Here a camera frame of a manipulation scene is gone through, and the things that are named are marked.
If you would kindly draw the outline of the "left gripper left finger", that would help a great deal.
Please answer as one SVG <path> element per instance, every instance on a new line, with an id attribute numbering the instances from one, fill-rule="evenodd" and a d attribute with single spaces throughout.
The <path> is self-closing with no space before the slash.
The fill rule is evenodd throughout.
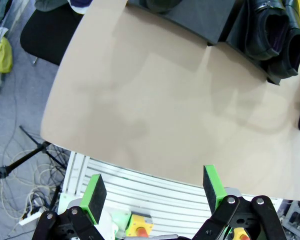
<path id="1" fill-rule="evenodd" d="M 33 240 L 102 240 L 96 225 L 100 221 L 107 191 L 100 174 L 93 175 L 85 189 L 80 205 L 62 214 L 48 210 L 41 214 Z"/>

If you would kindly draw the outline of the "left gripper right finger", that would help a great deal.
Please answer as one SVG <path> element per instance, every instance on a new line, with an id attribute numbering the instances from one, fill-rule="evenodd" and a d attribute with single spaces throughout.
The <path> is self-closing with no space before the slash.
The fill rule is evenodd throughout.
<path id="1" fill-rule="evenodd" d="M 203 189 L 211 211 L 194 240 L 285 240 L 277 211 L 266 195 L 248 201 L 226 192 L 214 165 L 203 167 Z"/>

